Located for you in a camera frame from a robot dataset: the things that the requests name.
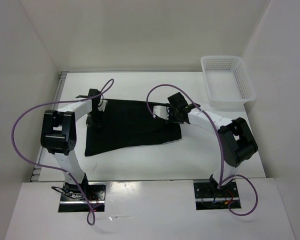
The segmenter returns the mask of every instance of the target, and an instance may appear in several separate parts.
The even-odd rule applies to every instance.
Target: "white plastic basket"
[[[204,56],[201,66],[210,105],[237,107],[256,99],[256,92],[241,57]]]

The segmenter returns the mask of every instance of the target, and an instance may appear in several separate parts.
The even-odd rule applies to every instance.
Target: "black cloth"
[[[101,127],[87,126],[86,157],[96,154],[141,145],[158,145],[181,139],[180,125],[166,123],[154,118],[145,101],[107,99],[105,111],[98,120]],[[149,103],[151,109],[170,106],[163,103]]]

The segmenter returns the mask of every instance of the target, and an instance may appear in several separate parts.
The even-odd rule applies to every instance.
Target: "white wall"
[[[241,55],[269,0],[20,0],[63,71],[200,70]]]
[[[300,240],[300,0],[271,0],[243,58],[257,92],[246,109],[262,163]]]
[[[0,239],[4,239],[22,182],[32,167],[14,152],[10,133],[27,108],[53,99],[58,73],[21,4],[0,0]],[[35,160],[42,112],[26,117],[17,129],[21,151]]]

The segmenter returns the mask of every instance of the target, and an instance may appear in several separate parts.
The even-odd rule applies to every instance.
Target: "white panel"
[[[269,0],[20,0],[59,70],[199,70],[244,51]]]
[[[253,178],[259,204],[249,216],[228,209],[196,210],[193,181],[108,182],[105,212],[94,226],[86,212],[58,213],[60,182],[24,183],[6,240],[127,239],[127,240],[293,240],[276,182]],[[237,180],[242,209],[249,211],[255,196],[250,185]]]
[[[0,0],[0,240],[4,239],[23,181],[32,167],[11,144],[11,128],[27,108],[53,99],[58,75],[26,13],[16,0]],[[16,130],[20,150],[37,157],[43,109],[29,114]]]
[[[270,2],[243,59],[258,96],[247,110],[262,163],[300,239],[300,0]]]

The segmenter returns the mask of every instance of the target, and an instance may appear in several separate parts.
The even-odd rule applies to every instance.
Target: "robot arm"
[[[47,110],[43,116],[41,131],[41,145],[57,160],[62,169],[71,173],[80,183],[83,189],[87,189],[88,180],[86,174],[81,169],[74,148],[77,142],[76,122],[84,115],[95,118],[97,114],[103,112],[107,101],[103,100],[100,104],[100,97],[92,100],[84,100],[96,96],[100,92],[96,89],[89,91],[89,96],[78,96],[78,102],[71,103],[58,110]],[[73,179],[64,174],[65,192],[77,194],[78,188]]]
[[[186,122],[197,125],[214,135],[216,134],[207,116],[193,104],[188,105],[180,92],[168,97],[168,101],[171,107],[154,106],[153,113],[157,117],[165,119],[168,123],[183,124]],[[205,112],[212,119],[221,140],[224,154],[223,179],[225,179],[234,175],[237,167],[258,151],[258,145],[243,118],[230,119],[210,111]],[[210,177],[210,182],[215,188],[217,188],[220,173],[221,166]],[[230,181],[231,179],[225,181],[222,186],[227,185]]]

